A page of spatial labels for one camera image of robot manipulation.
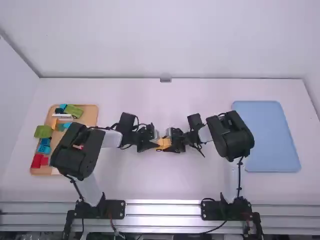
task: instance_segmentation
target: red block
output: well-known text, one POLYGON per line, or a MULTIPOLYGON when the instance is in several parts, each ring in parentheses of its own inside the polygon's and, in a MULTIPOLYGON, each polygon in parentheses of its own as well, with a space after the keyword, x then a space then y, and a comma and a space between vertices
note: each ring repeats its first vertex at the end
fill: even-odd
POLYGON ((41 166, 47 166, 49 164, 49 157, 47 156, 43 156, 43 158, 41 159, 41 166))
POLYGON ((36 153, 33 157, 32 163, 31 163, 31 168, 32 169, 39 169, 41 166, 41 160, 43 159, 43 155, 36 153))

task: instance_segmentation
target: wooden tray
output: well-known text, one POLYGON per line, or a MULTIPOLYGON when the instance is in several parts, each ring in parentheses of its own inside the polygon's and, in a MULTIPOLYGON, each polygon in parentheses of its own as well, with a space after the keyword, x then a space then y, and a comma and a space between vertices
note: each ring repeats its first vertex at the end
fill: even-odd
MULTIPOLYGON (((83 114, 80 118, 74 119, 73 122, 85 124, 89 127, 97 125, 98 111, 99 111, 99 108, 97 105, 90 105, 90 104, 74 104, 74 105, 76 107, 83 109, 83 114)), ((55 104, 50 107, 48 114, 46 116, 44 125, 51 126, 51 123, 53 121, 52 114, 55 112, 55 109, 58 107, 59 107, 59 104, 55 104)), ((61 138, 63 137, 63 135, 65 134, 66 131, 67 130, 65 130, 65 131, 56 131, 55 130, 52 132, 52 136, 51 136, 52 139, 50 142, 51 152, 49 155, 45 155, 46 157, 49 157, 49 162, 50 162, 51 154, 55 150, 56 146, 58 145, 58 143, 60 142, 61 138)), ((37 153, 37 149, 38 149, 39 145, 40 145, 40 140, 36 146, 36 149, 34 152, 35 154, 37 153)), ((35 176, 61 175, 55 167, 51 167, 51 166, 41 166, 40 168, 30 168, 30 173, 31 173, 31 175, 35 175, 35 176)))

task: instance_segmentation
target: green block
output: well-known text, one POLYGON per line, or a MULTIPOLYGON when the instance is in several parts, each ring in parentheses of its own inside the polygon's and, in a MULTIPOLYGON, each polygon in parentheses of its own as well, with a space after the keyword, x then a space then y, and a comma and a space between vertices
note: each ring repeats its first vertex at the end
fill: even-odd
POLYGON ((39 125, 35 129, 34 137, 38 139, 50 138, 52 135, 51 126, 47 125, 39 125))
POLYGON ((56 128, 59 132, 63 132, 66 128, 64 126, 64 123, 59 123, 56 125, 56 128))
POLYGON ((81 108, 76 107, 75 105, 72 105, 72 104, 68 104, 63 112, 66 114, 71 114, 77 119, 80 118, 84 113, 84 111, 81 108))

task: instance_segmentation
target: white wall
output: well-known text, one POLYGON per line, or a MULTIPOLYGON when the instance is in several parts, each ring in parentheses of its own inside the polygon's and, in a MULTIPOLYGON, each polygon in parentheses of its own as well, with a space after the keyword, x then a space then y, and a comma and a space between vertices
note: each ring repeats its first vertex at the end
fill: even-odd
POLYGON ((320 112, 318 0, 0 0, 44 77, 298 77, 320 112))
POLYGON ((10 160, 39 81, 0 36, 0 177, 10 160))

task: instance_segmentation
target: light blue mat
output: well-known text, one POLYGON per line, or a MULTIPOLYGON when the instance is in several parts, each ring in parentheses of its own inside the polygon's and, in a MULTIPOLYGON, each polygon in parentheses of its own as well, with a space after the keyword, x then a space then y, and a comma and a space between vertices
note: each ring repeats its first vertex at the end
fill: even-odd
POLYGON ((248 172, 298 172, 299 157, 285 113, 277 101, 235 101, 236 110, 254 136, 245 161, 248 172))

